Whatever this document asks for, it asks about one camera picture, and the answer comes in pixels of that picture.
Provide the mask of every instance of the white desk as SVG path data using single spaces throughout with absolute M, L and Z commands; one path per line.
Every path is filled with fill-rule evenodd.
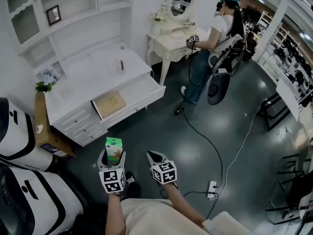
M 159 57 L 163 58 L 162 73 L 160 79 L 160 86 L 163 86 L 168 69 L 171 62 L 178 62 L 184 56 L 191 54 L 191 49 L 186 47 L 186 40 L 193 35 L 198 35 L 200 41 L 206 41 L 209 33 L 197 27 L 194 31 L 182 31 L 182 37 L 175 39 L 171 34 L 160 35 L 158 37 L 151 35 L 149 42 L 149 49 L 147 52 L 147 63 L 151 67 L 151 54 L 155 52 Z
M 118 60 L 123 60 L 122 72 L 117 72 Z M 123 43 L 69 62 L 68 78 L 58 81 L 45 94 L 50 125 L 79 145 L 87 145 L 107 133 L 108 128 L 163 97 L 165 87 L 152 79 L 150 71 Z M 126 107 L 103 118 L 92 101 L 111 92 L 119 92 Z

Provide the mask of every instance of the black hair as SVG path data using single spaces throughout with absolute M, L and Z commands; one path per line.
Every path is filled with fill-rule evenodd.
M 244 24 L 243 24 L 243 18 L 240 12 L 239 4 L 236 1 L 231 1 L 231 0 L 226 0 L 225 3 L 228 8 L 235 10 L 233 26 L 230 32 L 228 33 L 228 35 L 231 35 L 233 37 L 236 34 L 239 34 L 242 38 L 244 38 L 244 34 L 245 34 Z
M 254 38 L 254 35 L 253 35 L 252 32 L 249 32 L 249 33 L 248 33 L 248 38 Z

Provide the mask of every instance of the white wall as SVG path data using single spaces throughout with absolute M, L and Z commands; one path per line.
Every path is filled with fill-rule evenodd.
M 32 71 L 16 54 L 0 15 L 0 96 L 34 115 L 35 81 Z
M 131 48 L 146 61 L 148 37 L 152 19 L 150 14 L 161 8 L 164 0 L 133 0 L 132 4 L 132 38 Z M 196 0 L 194 15 L 196 23 L 204 30 L 208 30 L 214 17 L 219 0 Z

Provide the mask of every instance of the white cable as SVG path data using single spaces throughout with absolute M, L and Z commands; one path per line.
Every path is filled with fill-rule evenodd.
M 252 122 L 251 122 L 251 125 L 250 125 L 250 128 L 249 128 L 249 132 L 248 132 L 248 134 L 246 135 L 246 138 L 244 139 L 244 142 L 243 142 L 243 144 L 241 145 L 240 149 L 238 150 L 235 159 L 234 159 L 233 162 L 231 162 L 231 164 L 227 167 L 225 185 L 224 185 L 224 187 L 223 187 L 221 193 L 219 194 L 219 196 L 221 196 L 221 194 L 223 193 L 223 191 L 224 191 L 224 189 L 225 189 L 225 187 L 226 187 L 226 185 L 227 185 L 228 170 L 229 170 L 229 168 L 232 166 L 232 164 L 236 161 L 236 159 L 237 159 L 237 157 L 238 157 L 240 151 L 242 150 L 242 148 L 243 148 L 243 146 L 244 146 L 244 144 L 245 144 L 245 142 L 246 142 L 246 139 L 247 139 L 247 137 L 249 136 L 249 134 L 250 134 L 250 132 L 251 132 L 251 128 L 252 128 L 252 124 L 253 124 L 254 118 L 255 118 L 256 114 L 258 113 L 258 111 L 259 111 L 260 108 L 261 108 L 261 104 L 260 104 L 260 106 L 259 106 L 257 112 L 254 114 L 254 116 L 253 116 L 253 118 L 252 118 Z

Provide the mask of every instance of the black metal stand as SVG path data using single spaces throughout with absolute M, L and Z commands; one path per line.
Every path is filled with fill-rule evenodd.
M 275 93 L 273 96 L 271 96 L 270 98 L 266 99 L 265 101 L 262 102 L 261 104 L 261 109 L 257 112 L 257 116 L 259 117 L 263 117 L 265 119 L 266 122 L 266 126 L 268 128 L 268 131 L 272 130 L 273 128 L 275 128 L 276 125 L 278 125 L 285 117 L 288 116 L 288 114 L 290 113 L 290 110 L 288 109 L 287 106 L 285 106 L 282 110 L 280 110 L 275 116 L 270 116 L 268 115 L 268 109 L 270 107 L 272 107 L 274 104 L 276 104 L 277 102 L 279 102 L 281 100 L 281 97 L 279 96 L 278 93 Z M 276 119 L 277 117 L 279 117 L 285 110 L 287 110 L 280 118 L 278 118 L 278 120 L 272 125 L 269 125 L 268 119 Z

